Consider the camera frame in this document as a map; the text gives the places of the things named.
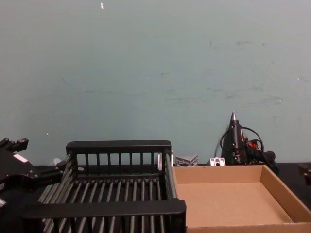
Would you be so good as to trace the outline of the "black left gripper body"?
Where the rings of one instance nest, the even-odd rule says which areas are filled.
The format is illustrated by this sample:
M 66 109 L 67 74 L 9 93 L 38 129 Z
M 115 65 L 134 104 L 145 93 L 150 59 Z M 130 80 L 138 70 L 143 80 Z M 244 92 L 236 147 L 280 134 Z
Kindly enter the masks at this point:
M 24 157 L 7 150 L 0 150 L 0 192 L 13 189 L 36 189 L 37 171 Z

